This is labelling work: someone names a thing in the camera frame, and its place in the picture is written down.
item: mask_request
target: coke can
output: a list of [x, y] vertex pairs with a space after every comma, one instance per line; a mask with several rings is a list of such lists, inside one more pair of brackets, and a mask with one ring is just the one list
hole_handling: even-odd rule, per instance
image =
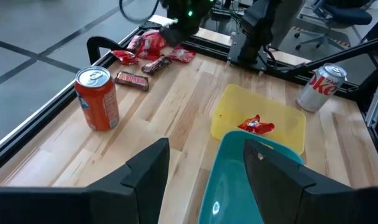
[[81, 69], [76, 74], [75, 90], [91, 129], [107, 131], [117, 125], [116, 89], [107, 69], [100, 66]]
[[307, 111], [316, 112], [345, 82], [346, 71], [338, 65], [326, 63], [318, 68], [297, 97], [297, 103]]

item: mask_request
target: silver soda can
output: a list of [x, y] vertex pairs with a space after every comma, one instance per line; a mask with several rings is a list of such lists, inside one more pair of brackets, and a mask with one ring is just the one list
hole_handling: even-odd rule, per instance
[[326, 63], [318, 68], [297, 97], [297, 103], [307, 111], [316, 112], [345, 82], [346, 71], [338, 65]]

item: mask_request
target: coke logo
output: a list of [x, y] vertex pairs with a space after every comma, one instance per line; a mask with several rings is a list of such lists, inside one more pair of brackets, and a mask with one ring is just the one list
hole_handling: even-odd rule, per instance
[[122, 77], [124, 81], [129, 81], [129, 82], [136, 82], [136, 83], [144, 83], [145, 80], [141, 77], [133, 77], [131, 75], [125, 75]]
[[309, 81], [309, 85], [311, 85], [312, 88], [314, 90], [317, 90], [320, 94], [326, 96], [330, 96], [338, 89], [338, 82], [335, 82], [330, 77], [326, 78], [324, 76], [318, 78], [316, 75], [314, 75], [312, 79]]

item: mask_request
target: orange soda can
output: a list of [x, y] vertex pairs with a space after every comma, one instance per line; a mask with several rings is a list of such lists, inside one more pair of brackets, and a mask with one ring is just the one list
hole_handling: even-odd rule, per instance
[[76, 74], [75, 90], [88, 126], [107, 131], [119, 122], [116, 88], [110, 72], [100, 66], [89, 66]]

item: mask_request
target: pull tab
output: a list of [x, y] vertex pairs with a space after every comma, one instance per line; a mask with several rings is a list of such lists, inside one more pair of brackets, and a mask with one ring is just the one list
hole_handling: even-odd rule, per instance
[[94, 72], [90, 75], [90, 80], [97, 80], [102, 77], [102, 73]]

